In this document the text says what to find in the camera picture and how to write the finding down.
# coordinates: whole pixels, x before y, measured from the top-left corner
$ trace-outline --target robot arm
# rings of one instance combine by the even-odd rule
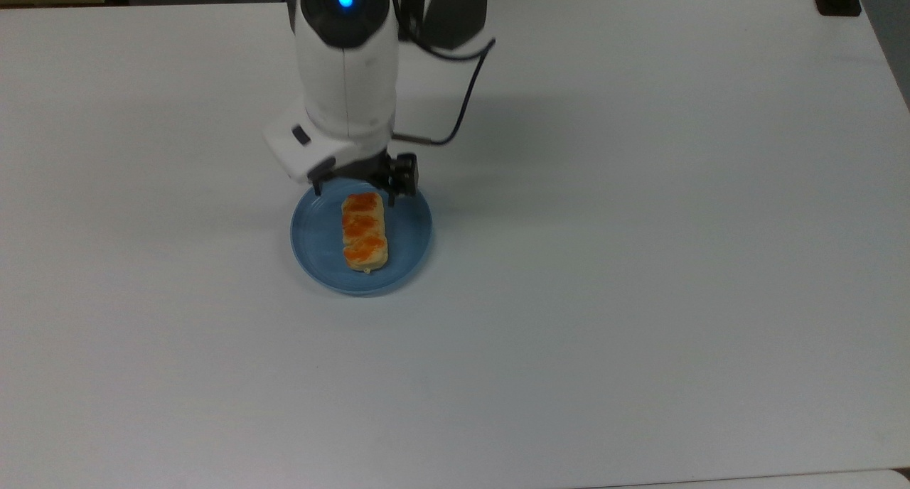
[[[457,29],[451,27],[451,17],[458,13],[439,13],[438,6],[432,9],[434,3],[439,0],[430,2],[426,19],[437,46],[464,43],[483,26],[482,19],[476,21],[477,4],[474,21],[459,23],[467,27]],[[459,1],[442,4],[452,7]],[[414,15],[419,7],[410,6]],[[287,174],[312,184],[317,195],[322,183],[337,177],[370,182],[389,192],[390,200],[417,191],[416,156],[387,154],[393,138],[400,31],[426,50],[412,31],[423,18],[405,20],[403,9],[398,0],[289,0],[303,95],[266,127],[264,137]],[[436,20],[435,27],[434,17],[443,19]],[[400,28],[399,18],[409,25]],[[465,36],[471,29],[475,32]],[[418,137],[395,138],[423,142]]]

